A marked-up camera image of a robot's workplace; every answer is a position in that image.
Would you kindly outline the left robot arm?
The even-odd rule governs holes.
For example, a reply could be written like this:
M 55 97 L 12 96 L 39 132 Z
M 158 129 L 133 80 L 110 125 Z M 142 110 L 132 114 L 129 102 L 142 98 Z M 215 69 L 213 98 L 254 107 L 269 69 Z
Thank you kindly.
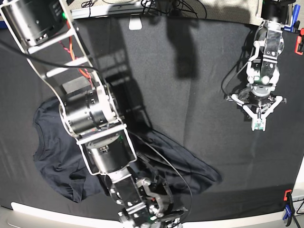
M 262 23 L 256 30 L 252 53 L 245 64 L 247 85 L 237 94 L 228 95 L 251 119 L 252 131 L 265 131 L 266 119 L 286 98 L 274 95 L 280 78 L 278 57 L 285 42 L 283 29 L 293 24 L 293 0 L 265 0 Z

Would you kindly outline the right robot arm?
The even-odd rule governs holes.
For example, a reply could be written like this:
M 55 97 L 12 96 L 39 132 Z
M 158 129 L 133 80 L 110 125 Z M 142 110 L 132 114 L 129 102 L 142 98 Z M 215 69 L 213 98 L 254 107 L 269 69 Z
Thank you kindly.
M 174 209 L 167 181 L 151 168 L 151 177 L 138 176 L 131 163 L 141 158 L 119 115 L 115 96 L 93 66 L 88 50 L 64 0 L 5 0 L 1 16 L 18 48 L 36 74 L 59 100 L 60 118 L 75 139 L 93 176 L 104 176 L 112 199 L 122 206 L 120 222 L 126 228 L 180 228 L 185 208 Z M 55 63 L 35 56 L 68 39 L 76 42 L 80 57 Z

